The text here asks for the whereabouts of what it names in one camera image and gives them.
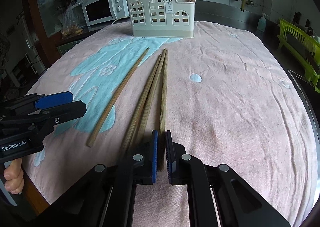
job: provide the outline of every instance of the finger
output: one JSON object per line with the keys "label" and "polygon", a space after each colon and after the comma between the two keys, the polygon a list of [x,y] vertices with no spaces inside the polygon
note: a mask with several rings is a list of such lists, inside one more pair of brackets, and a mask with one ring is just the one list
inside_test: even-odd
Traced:
{"label": "finger", "polygon": [[14,191],[20,186],[22,180],[23,180],[23,171],[21,169],[18,177],[16,179],[11,179],[5,182],[4,187],[8,192]]}
{"label": "finger", "polygon": [[12,194],[18,194],[22,191],[24,186],[24,179],[22,179],[21,184],[19,185],[19,187],[17,189],[15,189],[14,191],[11,191]]}
{"label": "finger", "polygon": [[11,162],[10,166],[3,172],[6,180],[16,179],[21,170],[22,158],[15,159]]}

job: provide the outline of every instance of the light blue pattern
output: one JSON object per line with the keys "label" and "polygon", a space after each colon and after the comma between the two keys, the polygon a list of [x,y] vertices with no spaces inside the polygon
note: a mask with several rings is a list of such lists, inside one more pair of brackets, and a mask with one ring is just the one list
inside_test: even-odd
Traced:
{"label": "light blue pattern", "polygon": [[[69,88],[74,96],[74,101],[82,100],[87,105],[87,112],[82,118],[58,125],[54,135],[57,136],[70,127],[90,133],[110,101],[113,91],[123,81],[144,50],[150,47],[140,64],[164,43],[177,40],[180,39],[153,37],[114,39],[98,52],[89,56],[70,73],[71,76],[80,75],[80,77]],[[116,112],[113,106],[99,132],[110,129],[115,122],[115,116]]]}
{"label": "light blue pattern", "polygon": [[40,162],[42,160],[44,160],[44,157],[45,157],[45,151],[44,151],[44,148],[42,151],[36,153],[36,156],[35,156],[35,159],[33,161],[33,165],[34,166],[39,166],[40,165]]}
{"label": "light blue pattern", "polygon": [[194,81],[194,82],[201,82],[202,78],[200,75],[194,73],[190,75],[190,80]]}
{"label": "light blue pattern", "polygon": [[229,33],[230,36],[233,36],[235,38],[239,38],[239,36],[237,34],[233,34],[233,33]]}
{"label": "light blue pattern", "polygon": [[287,81],[285,81],[285,80],[281,80],[281,83],[282,83],[282,85],[283,85],[284,87],[286,87],[287,89],[289,89],[289,88],[290,88],[290,86],[289,86],[289,84],[288,84],[288,82],[287,82]]}

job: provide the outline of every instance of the white microwave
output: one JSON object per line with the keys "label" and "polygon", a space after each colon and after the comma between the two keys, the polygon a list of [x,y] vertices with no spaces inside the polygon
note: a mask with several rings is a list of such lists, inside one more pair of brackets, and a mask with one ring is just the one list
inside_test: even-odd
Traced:
{"label": "white microwave", "polygon": [[87,26],[129,17],[127,0],[88,0],[82,4]]}

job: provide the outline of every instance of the microwave door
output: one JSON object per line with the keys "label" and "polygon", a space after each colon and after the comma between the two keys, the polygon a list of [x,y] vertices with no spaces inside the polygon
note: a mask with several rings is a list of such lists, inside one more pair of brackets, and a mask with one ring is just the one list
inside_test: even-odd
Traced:
{"label": "microwave door", "polygon": [[82,4],[87,26],[114,20],[114,10],[110,8],[110,0],[89,0]]}
{"label": "microwave door", "polygon": [[109,0],[109,8],[112,15],[113,20],[116,20],[116,6],[115,6],[115,0]]}

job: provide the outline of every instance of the metal screw head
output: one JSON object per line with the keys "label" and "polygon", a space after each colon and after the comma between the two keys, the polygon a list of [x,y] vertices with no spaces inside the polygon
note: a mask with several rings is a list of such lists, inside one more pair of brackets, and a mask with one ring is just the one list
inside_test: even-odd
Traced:
{"label": "metal screw head", "polygon": [[229,167],[225,164],[222,164],[219,166],[219,169],[223,172],[228,172],[229,171]]}
{"label": "metal screw head", "polygon": [[143,158],[143,155],[141,155],[141,154],[135,154],[132,158],[133,158],[133,160],[135,160],[135,161],[141,161],[142,158]]}
{"label": "metal screw head", "polygon": [[96,172],[102,172],[104,169],[105,169],[104,165],[96,165],[96,166],[94,167],[94,170],[95,170]]}
{"label": "metal screw head", "polygon": [[183,155],[181,156],[181,158],[182,158],[183,160],[189,161],[189,160],[191,159],[191,156],[190,156],[189,154],[183,154]]}

